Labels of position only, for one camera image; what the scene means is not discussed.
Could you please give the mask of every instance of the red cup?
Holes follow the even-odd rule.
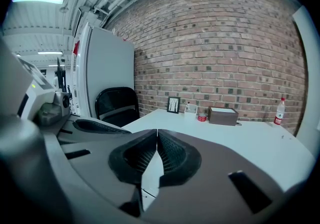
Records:
[[[199,120],[200,122],[205,122],[205,121],[207,120],[206,114],[199,114],[199,115],[198,115],[198,120]]]

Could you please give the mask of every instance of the white desk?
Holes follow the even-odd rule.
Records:
[[[136,133],[166,129],[224,145],[270,175],[283,191],[309,176],[316,160],[287,130],[266,122],[240,121],[242,126],[225,126],[185,120],[184,114],[157,109],[123,128]],[[158,195],[163,166],[158,153],[142,177],[142,188]]]

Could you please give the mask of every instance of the brown box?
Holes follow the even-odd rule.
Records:
[[[237,124],[239,113],[233,108],[209,107],[208,120],[210,124],[235,126]]]

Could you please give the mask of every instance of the brick wall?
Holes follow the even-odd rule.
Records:
[[[181,97],[199,112],[232,107],[241,120],[273,121],[286,98],[282,126],[303,116],[307,67],[288,0],[139,0],[107,25],[135,45],[140,114]]]

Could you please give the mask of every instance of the water bottle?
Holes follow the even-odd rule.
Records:
[[[273,122],[279,126],[281,124],[282,119],[284,118],[284,114],[285,114],[285,98],[282,97],[281,102],[279,103],[276,109],[276,115]]]

